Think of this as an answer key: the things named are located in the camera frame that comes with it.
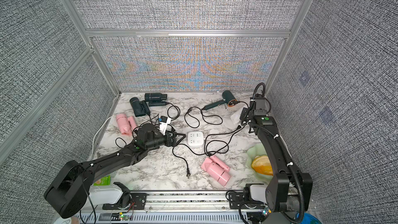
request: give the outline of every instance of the black power cable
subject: black power cable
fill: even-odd
[[[266,205],[266,206],[267,206],[266,203],[260,202],[260,201],[246,201],[246,202],[242,202],[242,203],[239,205],[239,207],[238,207],[238,212],[239,212],[240,218],[242,219],[242,221],[243,221],[245,224],[249,224],[249,223],[243,218],[243,215],[242,215],[242,206],[243,206],[243,205],[246,205],[246,204]],[[265,216],[265,217],[261,220],[261,222],[265,221],[265,219],[268,218],[268,216],[269,216],[269,214],[267,214],[267,216]]]
[[[246,102],[244,102],[244,101],[238,101],[235,105],[237,105],[238,103],[245,103],[247,108],[249,108],[249,105]]]
[[[202,115],[202,119],[203,119],[204,122],[206,122],[206,123],[208,123],[208,124],[213,124],[213,125],[220,125],[220,124],[222,124],[222,117],[220,117],[220,116],[218,116],[218,115],[216,115],[216,114],[214,114],[214,115],[204,115],[203,112],[202,112],[202,109],[200,109],[199,107],[190,107],[190,108],[188,109],[187,113],[184,115],[185,123],[187,123],[187,125],[188,125],[189,127],[191,127],[191,128],[198,128],[198,127],[200,126],[200,121],[199,121],[199,119],[197,119],[197,118],[195,118],[194,116],[192,116],[191,114],[189,114],[189,113],[192,111],[193,108],[198,108],[198,109],[200,110],[200,113],[201,113],[201,115]],[[186,119],[187,114],[188,114],[189,116],[191,116],[192,118],[194,118],[194,119],[197,120],[198,126],[193,127],[193,126],[191,126],[190,124],[188,124],[187,119]],[[215,123],[207,122],[207,121],[205,120],[205,117],[219,117],[219,118],[221,119],[221,123],[215,124]]]
[[[117,145],[117,142],[116,142],[116,141],[117,141],[118,139],[123,140],[123,142],[125,143],[125,146],[127,145],[127,143],[126,143],[126,141],[124,141],[124,139],[122,139],[122,138],[116,138],[116,139],[115,139],[115,144],[116,144],[117,147],[119,147],[120,149],[122,148],[122,147],[120,147],[120,146]]]
[[[171,119],[171,121],[176,120],[178,117],[180,117],[181,110],[180,110],[179,107],[173,105],[173,104],[170,103],[170,102],[166,102],[166,105],[171,105],[171,107],[169,107],[169,108],[167,109],[167,117],[169,117],[169,118]],[[169,110],[170,110],[170,108],[172,108],[172,107],[174,107],[174,108],[177,110],[177,115],[176,115],[175,117],[170,117],[170,114],[169,114]]]
[[[112,157],[108,157],[108,158],[106,158],[106,159],[104,159],[104,160],[101,160],[101,162],[103,162],[103,161],[105,161],[105,160],[107,160],[107,159],[110,159],[110,158],[112,158]],[[90,166],[87,167],[87,168],[85,168],[85,169],[83,170],[82,175],[84,175],[84,172],[86,172],[88,168],[90,168]],[[86,195],[87,195],[87,197],[88,197],[88,200],[90,201],[91,207],[92,207],[93,212],[94,212],[94,224],[96,224],[96,223],[97,223],[96,207],[94,207],[94,205],[93,205],[93,203],[92,203],[92,201],[91,201],[91,198],[90,198],[90,196],[89,196],[89,194],[88,194],[88,191],[87,191],[87,189],[86,189],[85,186],[84,186],[84,182],[85,182],[86,180],[87,180],[87,178],[85,178],[85,179],[83,180],[82,187],[83,187],[83,190],[84,190],[84,192],[86,193]]]
[[[91,215],[94,213],[95,209],[98,207],[98,205],[93,209],[93,211],[91,211],[90,215],[86,218],[86,222],[88,221],[88,219],[90,219]],[[84,222],[83,218],[82,218],[82,211],[80,210],[80,219],[82,220],[82,222],[84,224],[86,224],[86,222]]]
[[[232,137],[233,137],[236,133],[240,132],[242,129],[243,129],[243,127],[240,128],[240,126],[238,126],[238,128],[237,128],[236,130],[232,131],[232,132],[217,133],[217,134],[209,134],[209,135],[207,135],[207,137],[206,137],[206,139],[205,139],[205,143],[204,143],[204,148],[203,148],[203,149],[204,149],[204,153],[196,153],[196,152],[194,152],[189,146],[187,146],[186,144],[178,144],[177,146],[182,145],[182,146],[188,147],[188,149],[189,149],[193,154],[195,154],[195,155],[197,155],[197,156],[206,155],[206,156],[210,157],[210,156],[212,156],[212,155],[214,155],[214,154],[216,154],[216,153],[224,154],[224,153],[226,153],[226,152],[229,150],[229,143],[231,142]],[[208,138],[209,136],[211,136],[211,135],[226,135],[226,134],[231,134],[231,133],[233,133],[233,134],[231,135],[231,137],[230,137],[230,139],[229,139],[228,142],[225,142],[225,141],[222,141],[222,140],[212,140],[212,141],[210,141],[209,143],[206,144],[207,138]],[[209,144],[210,144],[211,142],[213,142],[213,141],[223,142],[223,143],[225,143],[225,146],[223,146],[222,148],[218,149],[217,151],[210,151],[210,152],[209,152],[209,151],[207,151],[207,147],[208,147]],[[189,172],[188,162],[187,162],[187,160],[186,160],[185,158],[180,157],[180,156],[177,156],[177,155],[174,153],[174,148],[175,148],[175,147],[173,147],[172,153],[173,153],[173,155],[174,155],[175,157],[181,158],[181,159],[183,159],[183,160],[185,161],[185,163],[187,164],[187,177],[189,178],[189,176],[191,175],[191,173]],[[227,150],[226,150],[225,152],[222,152],[221,150],[224,149],[225,147],[227,147]]]
[[[270,132],[267,128],[265,128],[264,126],[261,126],[259,124],[255,124],[255,123],[248,123],[250,126],[254,126],[254,127],[258,127],[261,130],[265,131],[266,133],[268,133],[269,135],[271,135],[272,137],[274,137],[274,139],[278,142],[279,147],[282,150],[282,154],[285,157],[285,161],[287,164],[287,167],[290,170],[290,173],[292,174],[293,180],[295,182],[295,187],[297,189],[298,192],[298,202],[300,203],[300,208],[298,211],[298,217],[296,219],[292,219],[291,217],[289,217],[286,213],[281,212],[281,214],[291,223],[293,224],[299,224],[302,222],[303,218],[304,218],[304,211],[305,211],[305,206],[304,206],[304,194],[301,188],[301,183],[299,178],[297,177],[296,172],[293,169],[293,160],[289,155],[289,152],[287,151],[287,148],[285,146],[285,144],[283,143],[281,137],[279,135],[275,135],[274,133]]]
[[[86,193],[86,195],[87,195],[87,197],[88,197],[88,200],[90,201],[91,207],[93,208],[93,212],[94,212],[94,224],[96,224],[96,223],[97,223],[96,209],[94,208],[93,202],[91,201],[91,198],[90,198],[90,196],[88,195],[87,189],[84,187],[84,181],[83,181],[83,183],[82,183],[82,186],[83,186],[84,192]],[[81,211],[81,210],[80,210],[80,219],[82,219],[82,211]]]
[[[234,192],[234,193],[237,193],[235,190],[227,190],[226,192],[225,192],[225,198],[229,201],[229,198],[228,198],[228,193],[229,192]]]

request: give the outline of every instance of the white cable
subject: white cable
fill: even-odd
[[[96,139],[96,136],[97,136],[98,132],[100,132],[100,131],[102,130],[102,128],[105,126],[106,122],[107,122],[109,119],[113,118],[113,117],[116,117],[116,115],[113,115],[113,116],[107,118],[107,119],[104,121],[104,123],[102,124],[102,126],[98,129],[98,131],[96,132],[96,134],[94,135],[94,137],[93,137],[93,143],[92,143],[92,146],[91,146],[91,154],[94,154],[94,140]]]
[[[116,115],[113,115],[113,116],[107,118],[107,119],[105,120],[105,122],[102,124],[102,126],[98,129],[98,131],[96,132],[96,134],[94,135],[94,137],[93,137],[93,144],[92,144],[92,147],[91,147],[91,154],[94,154],[94,140],[96,139],[96,136],[97,136],[98,132],[102,129],[102,127],[106,124],[106,122],[107,122],[109,119],[113,118],[113,117],[116,117]]]
[[[248,125],[242,127],[238,132],[242,131],[243,128],[245,128],[245,127],[247,127],[247,126],[248,126]],[[229,136],[227,136],[227,137],[223,137],[223,138],[208,138],[208,139],[209,139],[209,140],[220,140],[220,139],[230,138],[230,137],[232,137],[232,135],[234,135],[234,134],[232,133],[231,135],[229,135]]]

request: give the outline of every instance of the light green plate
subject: light green plate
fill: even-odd
[[[247,151],[248,159],[246,160],[246,167],[253,171],[254,177],[256,177],[257,180],[262,181],[262,182],[266,182],[266,184],[268,184],[271,181],[272,176],[271,175],[263,175],[263,174],[257,173],[251,167],[251,163],[256,158],[256,156],[263,156],[263,155],[266,155],[266,154],[267,154],[266,150],[265,150],[265,148],[264,148],[262,143],[256,144],[255,146],[251,147]]]

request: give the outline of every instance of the cable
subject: cable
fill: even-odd
[[[173,153],[173,155],[174,155],[175,157],[181,158],[181,159],[183,159],[183,160],[185,161],[185,163],[187,164],[187,177],[189,178],[189,176],[191,175],[191,173],[189,172],[188,162],[187,162],[187,160],[186,160],[185,158],[179,157],[179,156],[177,156],[177,155],[174,153],[174,148],[175,148],[175,147],[173,147],[172,153]]]
[[[94,135],[94,137],[93,137],[93,145],[92,145],[92,147],[91,147],[91,154],[94,153],[94,140],[95,140],[95,138],[96,138],[98,132],[102,129],[102,127],[105,125],[105,123],[106,123],[110,118],[112,118],[112,117],[116,117],[116,115],[113,115],[113,116],[107,118],[107,119],[104,121],[104,123],[102,124],[102,126],[98,129],[98,131],[96,132],[96,134]]]
[[[93,214],[94,210],[98,207],[98,205],[93,209],[93,211],[91,211],[91,214],[87,217],[86,222],[88,221],[88,219],[90,219],[91,215]],[[82,218],[82,211],[80,210],[80,219],[82,220],[82,222],[84,224],[86,224],[86,222],[84,222],[83,218]]]
[[[210,157],[210,156],[215,155],[216,153],[219,153],[219,154],[227,153],[227,152],[229,151],[229,143],[231,142],[233,136],[234,136],[235,134],[237,134],[238,132],[242,131],[243,128],[244,128],[244,127],[241,127],[240,129],[236,129],[236,130],[234,130],[233,132],[228,132],[228,133],[218,133],[218,134],[209,134],[209,135],[207,135],[206,138],[205,138],[205,144],[204,144],[204,152],[205,152],[206,156],[209,156],[209,157]],[[212,140],[212,141],[210,141],[209,143],[206,144],[207,137],[209,137],[209,136],[211,136],[211,135],[225,135],[225,134],[231,134],[231,133],[232,133],[232,135],[231,135],[231,137],[230,137],[228,143],[225,142],[225,141],[222,141],[222,140]],[[213,154],[211,154],[209,151],[207,151],[207,147],[208,147],[212,142],[223,142],[223,143],[225,143],[225,146],[221,147],[220,149],[218,149],[218,150],[216,150],[216,151],[210,151],[210,152],[213,152]],[[225,152],[221,152],[221,150],[224,149],[225,147],[227,148],[226,151],[225,151]]]
[[[176,120],[178,117],[180,117],[181,111],[180,111],[180,108],[179,108],[179,107],[173,105],[173,104],[170,103],[170,102],[166,102],[166,105],[169,105],[169,104],[171,105],[171,107],[169,107],[169,108],[167,109],[167,117],[169,117],[169,118],[171,119],[171,121],[173,121],[173,120]],[[175,117],[170,117],[170,115],[169,115],[169,110],[170,110],[170,108],[172,108],[172,107],[174,107],[174,108],[177,110],[177,116],[175,116]]]
[[[135,201],[130,202],[130,207],[127,210],[127,212],[125,212],[125,214],[127,214],[130,211],[131,207],[132,207],[132,211],[134,211],[134,203],[135,203]]]
[[[289,217],[286,213],[281,212],[281,214],[291,223],[293,224],[299,224],[302,222],[303,218],[304,218],[304,211],[305,211],[305,206],[304,206],[304,194],[301,188],[301,183],[299,178],[297,177],[296,172],[293,169],[293,160],[289,155],[289,152],[287,151],[287,147],[284,145],[283,141],[281,140],[281,137],[279,135],[275,135],[274,133],[272,133],[271,131],[269,131],[267,128],[265,128],[264,126],[261,126],[259,124],[255,124],[255,123],[248,123],[250,126],[254,126],[254,127],[258,127],[261,130],[265,131],[266,133],[268,133],[269,135],[271,135],[272,137],[274,137],[274,139],[278,142],[279,147],[282,150],[282,154],[285,157],[285,161],[287,163],[287,167],[290,170],[290,173],[292,174],[293,180],[295,182],[295,187],[297,189],[298,192],[298,202],[300,203],[300,209],[298,211],[298,217],[296,219],[292,219],[291,217]]]
[[[242,202],[240,205],[239,205],[239,207],[238,207],[238,212],[239,212],[239,216],[240,216],[240,218],[242,219],[242,221],[245,223],[245,224],[249,224],[244,218],[243,218],[243,215],[242,215],[242,206],[243,205],[246,205],[246,204],[248,204],[248,203],[250,203],[250,204],[256,204],[256,205],[267,205],[266,203],[264,203],[264,202],[259,202],[259,201],[246,201],[246,202]]]
[[[247,106],[247,108],[249,109],[249,105],[248,105],[246,102],[244,102],[244,101],[238,101],[238,102],[236,102],[236,104],[235,104],[235,105],[237,105],[238,103],[245,103],[245,104],[246,104],[246,106]]]
[[[135,203],[135,202],[133,202],[133,204],[132,204],[131,216],[130,216],[130,219],[129,219],[129,223],[130,223],[130,221],[131,221],[132,215],[134,214],[134,203]]]
[[[119,139],[119,138],[116,138],[116,139],[115,139],[115,144],[116,144],[117,147],[119,147],[119,148],[121,149],[122,147],[118,146],[118,145],[117,145],[117,142],[116,142],[118,139]]]
[[[207,135],[207,137],[206,137],[206,139],[205,139],[205,143],[204,143],[204,153],[196,153],[196,152],[194,152],[189,146],[187,146],[186,144],[178,144],[178,145],[176,145],[175,147],[177,147],[177,146],[179,146],[179,145],[188,147],[188,149],[189,149],[193,154],[195,154],[195,155],[197,155],[197,156],[206,155],[206,156],[209,156],[209,157],[210,157],[210,156],[212,156],[212,155],[214,155],[214,154],[216,154],[216,153],[224,154],[224,153],[227,153],[228,150],[229,150],[229,146],[228,146],[228,145],[229,145],[229,143],[231,142],[232,137],[233,137],[236,133],[242,131],[243,128],[244,128],[244,127],[240,128],[240,129],[236,129],[236,130],[234,130],[234,131],[232,131],[232,132],[228,132],[228,133],[218,133],[218,134],[209,134],[209,135]],[[211,135],[226,135],[226,134],[231,134],[231,133],[233,133],[233,134],[231,135],[230,140],[228,141],[228,143],[225,142],[225,141],[221,141],[221,140],[212,140],[212,141],[210,141],[208,144],[206,144],[207,138],[208,138],[209,136],[211,136]],[[210,152],[213,152],[213,154],[211,154],[210,152],[207,151],[207,147],[208,147],[209,144],[210,144],[211,142],[213,142],[213,141],[223,142],[223,143],[225,143],[225,146],[223,146],[222,148],[218,149],[217,151],[210,151]],[[187,162],[187,160],[186,160],[185,158],[180,157],[180,156],[177,156],[177,155],[174,153],[174,148],[175,148],[175,147],[173,147],[172,153],[173,153],[173,155],[174,155],[175,157],[181,158],[181,159],[183,159],[183,160],[185,161],[185,163],[187,164],[187,177],[189,178],[189,176],[191,175],[191,173],[189,172],[188,162]],[[227,150],[226,150],[225,152],[221,152],[221,150],[224,149],[225,147],[227,147]]]
[[[227,190],[226,191],[226,193],[225,193],[225,198],[229,201],[229,198],[228,198],[228,193],[229,192],[234,192],[234,193],[237,193],[235,190]]]
[[[87,192],[87,190],[86,190],[86,188],[84,187],[84,181],[83,181],[83,183],[82,183],[82,186],[83,186],[83,189],[84,189],[84,191],[85,191],[85,193],[86,193],[86,195],[87,195],[87,197],[88,197],[88,200],[90,201],[90,204],[91,204],[91,207],[93,208],[93,212],[94,212],[94,224],[96,224],[97,223],[97,215],[96,215],[96,209],[94,208],[94,205],[93,205],[93,203],[92,203],[92,201],[91,201],[91,198],[90,198],[90,196],[88,195],[88,192]]]
[[[216,115],[216,114],[214,114],[214,115],[204,115],[203,112],[202,112],[202,109],[200,109],[199,107],[190,107],[190,108],[188,109],[187,113],[184,115],[185,123],[187,123],[187,125],[188,125],[189,127],[191,127],[191,128],[198,128],[198,127],[200,126],[200,121],[199,121],[199,119],[197,119],[196,117],[194,117],[194,116],[192,116],[191,114],[189,114],[189,113],[192,111],[193,108],[198,108],[198,109],[200,110],[200,113],[201,113],[201,115],[202,115],[202,119],[203,119],[204,122],[206,122],[206,123],[208,123],[208,124],[213,124],[213,125],[220,125],[220,124],[222,124],[222,117],[220,117],[220,116],[218,116],[218,115]],[[191,116],[192,118],[194,118],[194,119],[196,119],[196,120],[198,121],[198,126],[197,126],[197,127],[193,127],[193,126],[191,126],[190,124],[188,124],[187,119],[186,119],[187,114],[188,114],[189,116]],[[207,121],[205,120],[205,117],[214,117],[214,116],[215,116],[215,117],[219,117],[219,118],[221,119],[221,123],[215,124],[215,123],[207,122]]]
[[[104,159],[104,160],[101,160],[101,162],[103,162],[103,161],[105,161],[105,160],[107,160],[107,159],[110,159],[110,158],[112,158],[112,157],[108,157],[108,158],[106,158],[106,159]],[[87,168],[85,168],[85,169],[83,170],[83,172],[82,172],[82,176],[84,175],[84,172],[86,172],[87,169],[90,168],[90,167],[92,167],[94,164],[95,164],[95,163],[93,163],[93,164],[91,164],[91,166],[88,166]],[[94,212],[94,224],[96,224],[96,223],[97,223],[96,208],[94,207],[94,205],[93,205],[93,203],[92,203],[92,201],[91,201],[91,198],[90,198],[90,196],[88,195],[87,189],[84,187],[84,182],[87,180],[87,178],[88,178],[88,177],[86,177],[86,178],[83,180],[83,182],[82,182],[82,187],[83,187],[83,190],[84,190],[84,192],[86,193],[86,195],[87,195],[87,197],[88,197],[88,200],[90,201],[91,207],[92,207],[93,212]]]
[[[229,132],[229,133],[216,133],[216,134],[209,134],[209,135],[207,135],[207,137],[209,137],[209,136],[212,136],[212,135],[226,135],[226,134],[230,134],[230,133],[233,133],[233,132]],[[227,136],[227,137],[223,137],[223,138],[209,138],[210,140],[219,140],[219,139],[225,139],[225,138],[229,138],[229,137],[231,137],[232,135],[229,135],[229,136]]]

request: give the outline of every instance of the black corrugated tube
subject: black corrugated tube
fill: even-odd
[[[261,130],[265,131],[266,133],[268,133],[268,134],[271,135],[272,137],[275,137],[275,136],[276,136],[274,133],[270,132],[270,131],[269,131],[268,129],[266,129],[264,126],[261,126],[261,125],[259,125],[259,124],[255,124],[255,123],[251,123],[251,122],[249,122],[248,124],[249,124],[250,126],[254,126],[254,127],[260,128]],[[278,135],[278,137],[275,137],[275,140],[278,142],[279,147],[280,147],[281,150],[282,150],[283,156],[285,157],[286,164],[288,164],[288,163],[290,163],[290,162],[293,162],[293,161],[292,161],[292,158],[291,158],[290,155],[289,155],[289,152],[287,152],[287,148],[286,148],[285,144],[283,143],[281,137]],[[283,215],[287,220],[289,220],[291,223],[293,223],[293,224],[299,224],[299,223],[302,222],[302,220],[303,220],[303,218],[304,218],[304,211],[305,211],[305,207],[304,207],[304,195],[303,195],[303,192],[302,192],[300,180],[299,180],[299,178],[297,177],[296,172],[294,172],[293,166],[292,166],[292,165],[288,165],[287,167],[289,168],[289,170],[290,170],[290,172],[291,172],[291,174],[292,174],[293,180],[294,180],[294,182],[295,182],[295,186],[296,186],[296,189],[297,189],[297,192],[298,192],[298,202],[300,203],[300,209],[299,209],[299,211],[298,211],[298,217],[297,217],[297,219],[292,219],[292,218],[290,218],[290,217],[289,217],[286,213],[284,213],[284,212],[282,212],[282,215]]]
[[[254,99],[256,97],[257,90],[258,90],[258,88],[260,86],[263,86],[263,92],[261,93],[261,97],[265,97],[265,95],[266,95],[266,85],[265,85],[264,82],[260,82],[260,83],[257,84],[256,88],[254,89],[252,99]]]

